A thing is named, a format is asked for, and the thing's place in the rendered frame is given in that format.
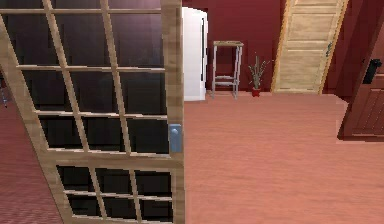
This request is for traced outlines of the white fridge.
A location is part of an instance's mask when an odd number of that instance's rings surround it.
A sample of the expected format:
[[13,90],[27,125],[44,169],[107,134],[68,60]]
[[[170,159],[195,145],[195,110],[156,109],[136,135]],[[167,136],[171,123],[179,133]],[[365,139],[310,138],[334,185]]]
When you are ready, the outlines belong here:
[[201,19],[205,20],[205,64],[207,77],[208,18],[207,13],[190,7],[182,8],[184,100],[203,101],[206,79],[201,82]]

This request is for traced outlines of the light wooden panel door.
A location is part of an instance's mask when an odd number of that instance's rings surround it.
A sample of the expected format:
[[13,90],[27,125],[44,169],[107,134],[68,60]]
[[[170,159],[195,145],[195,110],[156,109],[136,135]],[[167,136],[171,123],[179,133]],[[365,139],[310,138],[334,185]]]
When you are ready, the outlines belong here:
[[[286,0],[273,93],[320,94],[349,0]],[[332,48],[328,57],[328,44]]]

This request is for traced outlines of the red-brown wooden door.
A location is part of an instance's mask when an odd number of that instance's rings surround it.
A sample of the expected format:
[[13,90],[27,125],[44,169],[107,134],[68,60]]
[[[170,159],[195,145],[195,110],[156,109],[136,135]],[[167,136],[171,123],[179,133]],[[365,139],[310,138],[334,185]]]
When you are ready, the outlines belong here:
[[[371,59],[380,59],[382,66],[377,69],[371,84],[363,84]],[[384,12],[337,137],[343,141],[384,142]]]

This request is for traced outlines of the tall metal-legged stool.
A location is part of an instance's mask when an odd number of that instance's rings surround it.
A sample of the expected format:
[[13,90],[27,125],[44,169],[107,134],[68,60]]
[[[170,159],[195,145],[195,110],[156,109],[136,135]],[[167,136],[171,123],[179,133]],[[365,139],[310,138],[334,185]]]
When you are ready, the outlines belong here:
[[[211,84],[211,96],[215,97],[215,91],[217,86],[231,86],[232,95],[234,98],[238,97],[240,74],[241,74],[241,62],[242,51],[244,44],[241,41],[214,41],[213,42],[213,70],[212,70],[212,84]],[[232,75],[217,75],[217,52],[219,47],[233,47],[235,49],[235,62],[234,72]]]

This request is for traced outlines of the glass-paned wooden door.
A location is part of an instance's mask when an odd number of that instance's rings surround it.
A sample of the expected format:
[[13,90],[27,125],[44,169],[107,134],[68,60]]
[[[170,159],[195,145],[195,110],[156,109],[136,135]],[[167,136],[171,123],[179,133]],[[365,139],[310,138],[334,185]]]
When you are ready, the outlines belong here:
[[0,0],[0,73],[61,224],[186,224],[182,65],[181,0]]

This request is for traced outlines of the house plant in red pot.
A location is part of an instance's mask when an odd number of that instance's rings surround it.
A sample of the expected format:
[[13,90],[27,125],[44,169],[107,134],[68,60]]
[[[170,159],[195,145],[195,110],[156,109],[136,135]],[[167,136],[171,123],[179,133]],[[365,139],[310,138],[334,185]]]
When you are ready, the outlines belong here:
[[252,76],[252,80],[250,81],[250,84],[252,85],[251,95],[253,97],[260,96],[260,92],[261,92],[260,85],[261,85],[262,77],[266,67],[270,63],[271,63],[271,60],[261,61],[260,57],[258,55],[255,55],[255,63],[253,65],[248,66]]

